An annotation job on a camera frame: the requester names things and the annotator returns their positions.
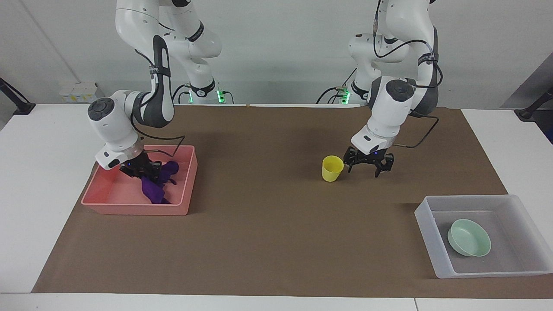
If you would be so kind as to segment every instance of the green led light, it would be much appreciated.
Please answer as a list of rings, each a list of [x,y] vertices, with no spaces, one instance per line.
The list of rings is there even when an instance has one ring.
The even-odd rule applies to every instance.
[[[219,103],[224,103],[225,102],[225,95],[223,94],[223,92],[217,90],[217,95],[219,95]]]
[[[346,91],[346,98],[342,99],[342,104],[343,105],[347,105],[347,103],[349,102],[349,97],[351,96],[351,94],[349,93],[349,91]]]

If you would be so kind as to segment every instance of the green bowl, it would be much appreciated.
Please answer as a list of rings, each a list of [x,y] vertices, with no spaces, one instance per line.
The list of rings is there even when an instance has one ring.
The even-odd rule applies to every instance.
[[[455,221],[447,233],[447,240],[456,252],[467,257],[483,257],[492,249],[488,233],[468,219]]]

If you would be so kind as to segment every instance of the electrical outlet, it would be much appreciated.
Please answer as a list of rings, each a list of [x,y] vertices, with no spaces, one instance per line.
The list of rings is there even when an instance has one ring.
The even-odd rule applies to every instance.
[[[92,103],[104,97],[102,90],[95,82],[67,84],[61,88],[60,96],[67,103]]]

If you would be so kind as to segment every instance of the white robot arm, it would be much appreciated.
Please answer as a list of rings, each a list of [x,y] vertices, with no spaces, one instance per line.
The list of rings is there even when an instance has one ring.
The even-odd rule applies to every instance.
[[[160,7],[166,9],[171,26],[164,33],[160,33]],[[170,57],[180,62],[188,74],[191,102],[224,102],[211,69],[203,60],[218,56],[221,42],[198,19],[190,0],[118,0],[116,29],[148,61],[152,89],[117,91],[88,108],[90,124],[106,142],[96,155],[105,169],[133,167],[135,159],[147,165],[147,155],[132,122],[136,119],[142,125],[162,128],[173,119]]]
[[[349,43],[358,65],[348,90],[350,101],[366,104],[372,115],[351,139],[357,150],[350,148],[344,158],[350,170],[359,163],[375,164],[376,176],[391,170],[393,156],[386,157],[385,152],[407,116],[426,116],[437,106],[437,87],[442,80],[437,64],[437,30],[428,13],[434,1],[378,1],[373,34],[356,35]],[[382,76],[376,62],[398,63],[407,56],[409,47],[419,56],[417,79]]]

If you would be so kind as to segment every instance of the white wall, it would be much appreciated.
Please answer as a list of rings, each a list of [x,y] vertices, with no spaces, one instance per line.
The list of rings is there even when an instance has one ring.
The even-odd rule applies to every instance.
[[[519,86],[501,108],[528,107],[552,87],[553,53]],[[553,101],[544,104],[541,108],[553,109]]]
[[[0,76],[36,102],[59,102],[60,84],[77,80],[97,81],[106,94],[148,90],[147,65],[114,29],[115,2],[1,0]],[[314,102],[341,84],[355,66],[347,43],[371,31],[376,4],[194,2],[223,40],[223,53],[210,61],[216,78],[241,103]],[[437,0],[430,11],[445,73],[441,106],[498,108],[553,51],[551,0]],[[386,68],[414,74],[413,65]],[[186,80],[173,73],[174,84]]]
[[[8,123],[14,110],[15,107],[12,107],[7,99],[6,101],[0,101],[0,130]]]

